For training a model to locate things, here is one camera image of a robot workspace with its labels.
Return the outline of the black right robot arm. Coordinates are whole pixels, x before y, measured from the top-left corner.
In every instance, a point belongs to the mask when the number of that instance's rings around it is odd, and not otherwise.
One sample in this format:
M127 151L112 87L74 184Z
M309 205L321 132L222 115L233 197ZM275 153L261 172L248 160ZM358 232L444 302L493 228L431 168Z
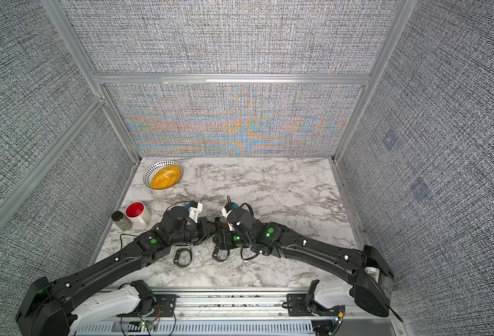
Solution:
M225 250L249 249L258 256L297 260L329 272L351 288L349 296L362 310L389 316L394 272L373 246L348 249L301 235L275 222L263 223L251 208L233 202L222 209L228 228L218 233L216 245Z

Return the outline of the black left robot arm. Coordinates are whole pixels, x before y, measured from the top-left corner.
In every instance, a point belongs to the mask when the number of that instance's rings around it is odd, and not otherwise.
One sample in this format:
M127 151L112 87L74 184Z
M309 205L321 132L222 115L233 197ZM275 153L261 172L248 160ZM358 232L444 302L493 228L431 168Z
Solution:
M173 246L205 242L222 226L220 218L200 217L191 205L175 206L158 224L100 262L55 281L34 281L15 318L21 334L73 335L111 316L152 312L154 295L144 281L111 293L101 290L167 256Z

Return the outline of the left white arm base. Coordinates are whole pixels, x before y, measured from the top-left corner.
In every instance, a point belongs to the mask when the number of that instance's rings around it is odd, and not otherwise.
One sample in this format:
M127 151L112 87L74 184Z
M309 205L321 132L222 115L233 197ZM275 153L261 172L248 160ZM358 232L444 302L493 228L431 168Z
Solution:
M69 335L106 318L153 310L154 292L142 280L121 286L116 291L96 294L79 305L72 314L77 318L70 326Z

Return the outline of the right white arm base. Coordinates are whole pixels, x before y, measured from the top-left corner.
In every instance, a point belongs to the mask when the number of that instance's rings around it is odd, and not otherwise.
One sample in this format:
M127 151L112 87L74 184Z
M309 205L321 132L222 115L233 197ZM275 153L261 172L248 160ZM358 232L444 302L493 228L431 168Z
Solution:
M313 280L307 291L304 303L308 310L318 316L336 312L337 307L354 305L350 295L352 285L344 280Z

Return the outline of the wooden watch stand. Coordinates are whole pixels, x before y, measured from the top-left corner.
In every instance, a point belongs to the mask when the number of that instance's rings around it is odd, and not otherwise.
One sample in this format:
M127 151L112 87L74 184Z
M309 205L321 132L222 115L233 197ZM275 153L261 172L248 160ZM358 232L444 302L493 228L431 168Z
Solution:
M227 221L222 220L220 217L215 217L213 222L214 222L213 225L214 225L216 232L218 232L220 230L223 230L224 232L230 231L229 224L227 223Z

